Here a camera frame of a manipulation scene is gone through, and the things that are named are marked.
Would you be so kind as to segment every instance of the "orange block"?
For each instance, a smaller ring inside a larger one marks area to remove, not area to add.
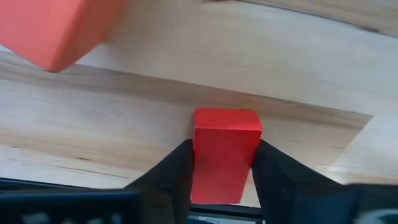
[[[50,72],[96,47],[125,0],[0,0],[0,44]]]

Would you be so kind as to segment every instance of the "red cube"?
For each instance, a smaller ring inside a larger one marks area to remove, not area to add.
[[[239,203],[262,127],[251,110],[195,112],[192,202]]]
[[[125,0],[0,0],[0,44],[50,72],[103,41]]]

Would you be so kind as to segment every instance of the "red block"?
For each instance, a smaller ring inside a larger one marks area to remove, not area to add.
[[[0,44],[59,72],[105,38],[126,0],[0,0]]]
[[[195,112],[192,203],[239,203],[262,127],[251,110]]]

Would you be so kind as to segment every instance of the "wooden surface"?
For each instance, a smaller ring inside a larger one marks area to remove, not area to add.
[[[0,104],[2,177],[123,187],[191,138],[195,108],[217,107],[256,110],[264,139],[342,183],[395,182],[328,170],[367,114],[81,65],[51,74],[9,53]],[[252,178],[241,204],[258,206]]]
[[[397,58],[393,37],[283,9],[130,1],[107,43],[79,63],[215,89],[181,87],[193,93],[179,99],[165,94],[175,85],[159,79],[87,67],[48,74],[2,54],[0,164],[14,168],[0,175],[121,187],[189,136],[195,107],[210,99],[210,106],[269,110],[259,106],[273,102],[261,97],[269,96],[290,103],[277,100],[281,109],[261,116],[266,140],[342,183],[397,183]],[[316,106],[284,114],[292,101]],[[243,205],[258,205],[251,180]]]
[[[329,170],[396,179],[397,58],[396,38],[328,19],[152,0],[79,63],[373,115]]]
[[[396,0],[242,0],[347,22],[362,29],[398,37]]]

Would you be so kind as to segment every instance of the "wooden table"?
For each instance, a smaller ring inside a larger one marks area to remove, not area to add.
[[[396,184],[397,60],[394,37],[297,12],[129,1],[61,74],[0,53],[0,176],[123,187],[209,106],[256,110],[265,140],[341,183]],[[251,178],[241,204],[258,206]]]

